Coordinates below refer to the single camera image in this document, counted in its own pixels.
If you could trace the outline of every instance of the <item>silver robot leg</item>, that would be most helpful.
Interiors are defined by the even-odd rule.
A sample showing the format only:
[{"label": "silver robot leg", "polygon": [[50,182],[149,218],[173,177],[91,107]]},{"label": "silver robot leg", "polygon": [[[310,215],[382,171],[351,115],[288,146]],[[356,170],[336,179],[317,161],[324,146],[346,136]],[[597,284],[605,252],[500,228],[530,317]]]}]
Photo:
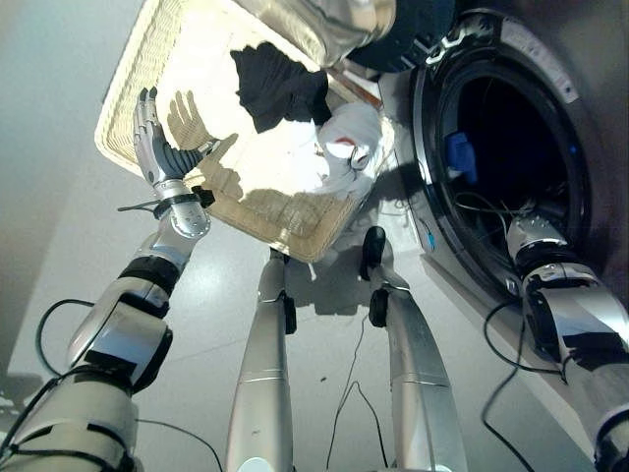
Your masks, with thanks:
[{"label": "silver robot leg", "polygon": [[284,256],[271,250],[259,281],[257,310],[236,387],[227,471],[293,470],[293,427],[285,334],[295,305],[284,290]]}]

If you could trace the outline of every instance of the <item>black rubber band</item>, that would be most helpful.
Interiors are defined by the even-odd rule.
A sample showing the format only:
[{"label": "black rubber band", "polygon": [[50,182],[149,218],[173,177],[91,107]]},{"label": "black rubber band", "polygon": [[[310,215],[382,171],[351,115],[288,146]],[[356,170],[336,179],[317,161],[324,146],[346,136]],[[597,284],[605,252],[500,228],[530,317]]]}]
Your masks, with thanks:
[{"label": "black rubber band", "polygon": [[162,200],[153,210],[155,219],[161,219],[168,208],[175,204],[185,204],[187,202],[200,202],[200,197],[197,194],[184,194],[176,195],[175,197],[169,197]]}]

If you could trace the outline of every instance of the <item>silver casing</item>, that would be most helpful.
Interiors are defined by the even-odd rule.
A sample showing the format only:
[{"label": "silver casing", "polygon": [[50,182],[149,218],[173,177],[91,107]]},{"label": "silver casing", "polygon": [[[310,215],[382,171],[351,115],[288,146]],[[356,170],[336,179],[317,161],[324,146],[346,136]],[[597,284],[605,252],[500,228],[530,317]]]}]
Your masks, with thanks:
[{"label": "silver casing", "polygon": [[392,269],[370,270],[372,290],[388,292],[391,402],[396,470],[467,470],[452,387],[409,285]]},{"label": "silver casing", "polygon": [[225,470],[292,472],[293,426],[286,362],[284,259],[272,253],[232,404]]}]

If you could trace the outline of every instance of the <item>blue object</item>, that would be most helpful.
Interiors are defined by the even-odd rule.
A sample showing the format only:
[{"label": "blue object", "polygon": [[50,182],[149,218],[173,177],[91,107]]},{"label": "blue object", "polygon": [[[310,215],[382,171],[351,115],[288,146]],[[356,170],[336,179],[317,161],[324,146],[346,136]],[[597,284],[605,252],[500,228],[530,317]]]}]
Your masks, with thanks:
[{"label": "blue object", "polygon": [[476,170],[476,154],[472,143],[463,132],[453,133],[445,139],[448,166],[462,172],[468,184],[476,184],[479,176]]}]

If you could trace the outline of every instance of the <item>washing machine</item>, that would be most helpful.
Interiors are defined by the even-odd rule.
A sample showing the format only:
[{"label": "washing machine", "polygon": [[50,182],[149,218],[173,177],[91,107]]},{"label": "washing machine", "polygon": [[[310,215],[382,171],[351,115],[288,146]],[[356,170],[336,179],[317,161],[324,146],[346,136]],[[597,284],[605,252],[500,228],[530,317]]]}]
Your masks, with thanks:
[{"label": "washing machine", "polygon": [[628,3],[421,3],[350,57],[396,73],[382,99],[412,135],[427,258],[488,306],[518,295],[505,228],[534,207],[627,307]]}]

